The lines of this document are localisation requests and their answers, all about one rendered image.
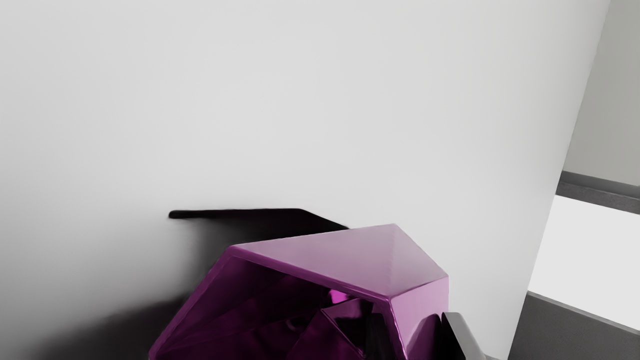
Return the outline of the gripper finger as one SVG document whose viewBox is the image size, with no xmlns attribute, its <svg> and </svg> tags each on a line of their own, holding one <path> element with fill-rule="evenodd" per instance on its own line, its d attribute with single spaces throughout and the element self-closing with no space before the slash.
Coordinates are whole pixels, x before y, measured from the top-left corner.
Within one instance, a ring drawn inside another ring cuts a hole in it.
<svg viewBox="0 0 640 360">
<path fill-rule="evenodd" d="M 441 328 L 441 360 L 487 360 L 461 313 L 444 312 Z"/>
</svg>

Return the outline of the purple faceted mug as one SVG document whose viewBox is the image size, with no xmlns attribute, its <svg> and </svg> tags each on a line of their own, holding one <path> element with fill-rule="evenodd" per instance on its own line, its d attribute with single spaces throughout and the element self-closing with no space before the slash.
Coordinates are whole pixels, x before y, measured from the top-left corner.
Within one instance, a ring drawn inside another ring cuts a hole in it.
<svg viewBox="0 0 640 360">
<path fill-rule="evenodd" d="M 438 360 L 448 274 L 396 224 L 229 246 L 149 360 Z"/>
</svg>

